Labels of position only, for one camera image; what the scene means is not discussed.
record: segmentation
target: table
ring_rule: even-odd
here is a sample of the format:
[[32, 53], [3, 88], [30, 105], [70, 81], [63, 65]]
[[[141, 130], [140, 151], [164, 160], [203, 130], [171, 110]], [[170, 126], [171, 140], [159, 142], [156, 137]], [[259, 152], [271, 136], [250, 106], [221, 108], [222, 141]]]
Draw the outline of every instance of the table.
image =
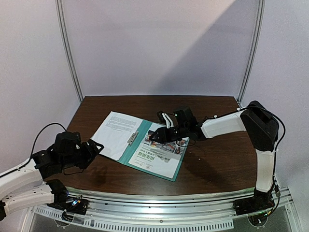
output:
[[[103, 96], [85, 97], [68, 131], [78, 131], [88, 140], [110, 111], [152, 122], [156, 112], [172, 113], [188, 105], [202, 120], [205, 115], [221, 115], [238, 105], [233, 97], [217, 96]], [[101, 192], [138, 195], [185, 195], [228, 192], [254, 187], [256, 154], [246, 132], [221, 135], [188, 147], [175, 182], [171, 182], [97, 156], [81, 174], [56, 174], [52, 179], [66, 186]]]

